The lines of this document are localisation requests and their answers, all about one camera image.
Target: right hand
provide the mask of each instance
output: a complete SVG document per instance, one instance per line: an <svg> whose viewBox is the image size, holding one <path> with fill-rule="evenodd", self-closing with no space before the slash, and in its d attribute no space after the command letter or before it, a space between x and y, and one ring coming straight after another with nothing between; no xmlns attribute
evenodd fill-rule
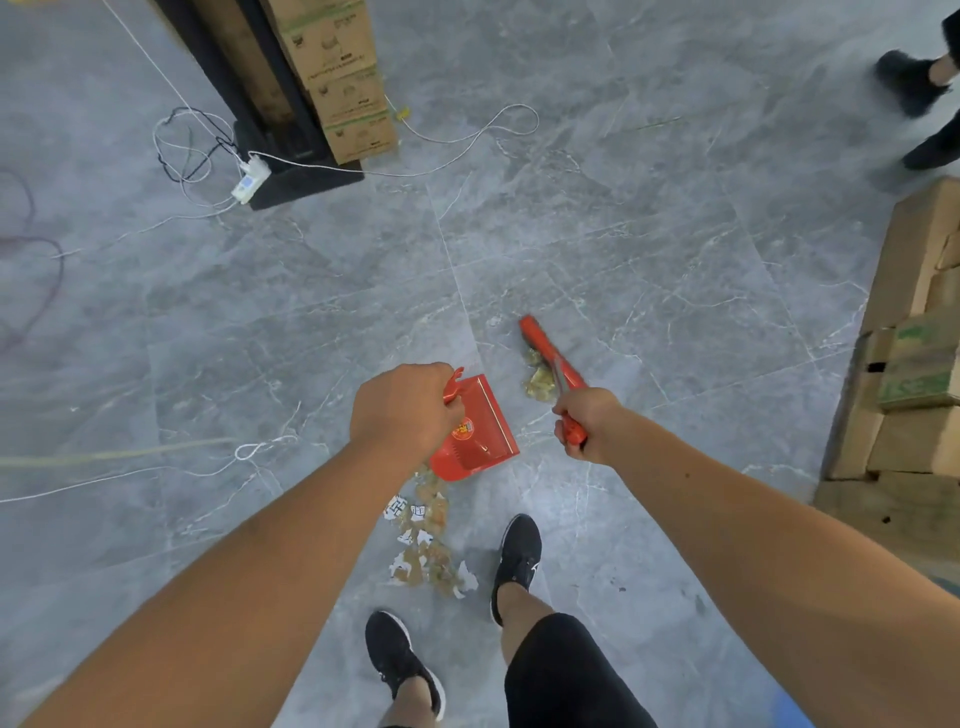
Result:
<svg viewBox="0 0 960 728"><path fill-rule="evenodd" d="M617 420L620 415L629 412L613 392L600 387L572 389L560 397L553 412L557 415L568 414L587 431L587 443L580 449L564 441L563 423L557 421L553 431L567 455L575 460L610 465L611 433L619 427Z"/></svg>

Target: black shorts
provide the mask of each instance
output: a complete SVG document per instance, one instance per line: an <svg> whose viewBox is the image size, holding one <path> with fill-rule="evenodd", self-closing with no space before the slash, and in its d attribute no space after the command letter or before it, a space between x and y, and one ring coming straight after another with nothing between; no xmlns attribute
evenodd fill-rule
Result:
<svg viewBox="0 0 960 728"><path fill-rule="evenodd" d="M657 728L570 615L534 625L507 669L504 691L511 728Z"/></svg>

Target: black sneaker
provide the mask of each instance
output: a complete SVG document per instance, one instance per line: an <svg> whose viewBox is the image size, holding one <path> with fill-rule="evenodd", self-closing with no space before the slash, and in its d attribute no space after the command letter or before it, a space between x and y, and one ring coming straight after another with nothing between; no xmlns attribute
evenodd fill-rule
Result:
<svg viewBox="0 0 960 728"><path fill-rule="evenodd" d="M380 679L390 687L396 700L396 692L404 680L422 677L430 687L433 715L443 720L446 710L446 693L440 680L414 654L410 633L399 618L390 612L374 612L367 620L367 653Z"/></svg>
<svg viewBox="0 0 960 728"><path fill-rule="evenodd" d="M939 132L907 152L903 166L907 169L936 169L960 159L960 111Z"/></svg>
<svg viewBox="0 0 960 728"><path fill-rule="evenodd" d="M532 518L525 513L514 516L507 525L500 543L500 566L493 578L493 594L490 597L490 614L493 621L503 626L503 619L496 608L496 590L501 584L514 581L524 589L530 589L537 567L540 565L540 553L543 543L540 530Z"/></svg>
<svg viewBox="0 0 960 728"><path fill-rule="evenodd" d="M918 61L902 51L889 51L876 62L879 81L897 96L903 113L911 118L930 111L933 102L949 91L949 86L934 85L928 76L933 61Z"/></svg>

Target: person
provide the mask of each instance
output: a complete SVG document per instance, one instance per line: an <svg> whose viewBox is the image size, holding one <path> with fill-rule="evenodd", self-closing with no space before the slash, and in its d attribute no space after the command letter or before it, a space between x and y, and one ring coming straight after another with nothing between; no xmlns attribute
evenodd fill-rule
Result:
<svg viewBox="0 0 960 728"><path fill-rule="evenodd" d="M956 78L960 66L960 11L944 20L948 51L935 60L918 60L900 50L888 51L876 62L876 76L894 93L910 118L924 116ZM907 169L943 167L960 158L960 111L943 129L929 136L903 157Z"/></svg>
<svg viewBox="0 0 960 728"><path fill-rule="evenodd" d="M363 384L348 444L144 603L24 725L269 726L381 511L462 421L463 405L443 402L452 372L403 365ZM566 393L554 411L588 434L566 454L616 471L816 725L956 724L956 597L607 390ZM532 519L516 517L493 581L511 726L653 726L584 626L528 593L540 549ZM395 699L383 725L425 728L455 710L399 619L375 613L366 638Z"/></svg>

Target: black cable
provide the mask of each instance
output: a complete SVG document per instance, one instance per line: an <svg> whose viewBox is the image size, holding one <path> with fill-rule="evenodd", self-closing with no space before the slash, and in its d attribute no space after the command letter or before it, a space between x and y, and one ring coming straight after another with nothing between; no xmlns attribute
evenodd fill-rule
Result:
<svg viewBox="0 0 960 728"><path fill-rule="evenodd" d="M63 255L63 247L56 240L51 240L48 237L27 234L30 230L30 227L34 223L34 218L36 218L36 202L34 201L34 192L27 184L27 181L12 169L8 169L6 167L0 167L0 174L13 177L20 184L20 187L23 189L23 194L27 198L27 216L23 223L23 232L17 235L0 234L0 246L17 245L23 243L46 243L47 245L52 245L57 251L58 263L57 279L50 287L47 297L44 299L43 304L40 305L40 308L36 311L36 313L31 316L27 323L20 327L19 330L11 327L10 324L7 324L7 327L12 330L12 333L4 341L0 341L0 355L3 355L10 351L17 344L22 344L26 340L27 334L33 330L37 322L50 309L50 306L53 305L54 299L60 294L60 289L63 286L63 276L66 273L66 257Z"/></svg>
<svg viewBox="0 0 960 728"><path fill-rule="evenodd" d="M176 182L177 184L181 182L190 182L193 179L193 177L198 172L200 172L201 169L203 169L205 164L211 163L210 158L218 149L226 149L227 147L229 147L233 150L234 153L236 153L237 151L237 146L233 141L233 134L229 132L225 132L220 127L220 125L217 124L217 122L206 111L202 109L195 109L193 107L183 107L183 106L173 107L173 109L170 111L170 115L167 116L166 120L161 124L161 126L165 127L169 125L175 118L177 118L177 114L181 111L190 111L192 113L201 114L204 117L204 119L210 122L210 125L214 129L220 132L221 135L215 134L213 136L213 138L216 140L217 143L213 145L213 147L210 149L209 152L206 153L206 157L204 157L196 167L194 167L190 172L186 174L181 174L180 172L177 172L177 170L174 169L174 167L172 167L170 163L163 158L163 154L157 153L156 160L160 163L160 167L163 169L163 174L167 176L167 179L170 180L170 182ZM187 146L192 148L193 147L193 130L189 129L188 127L187 131L190 134L190 138L187 141ZM177 173L176 177L174 177L171 174L171 170Z"/></svg>

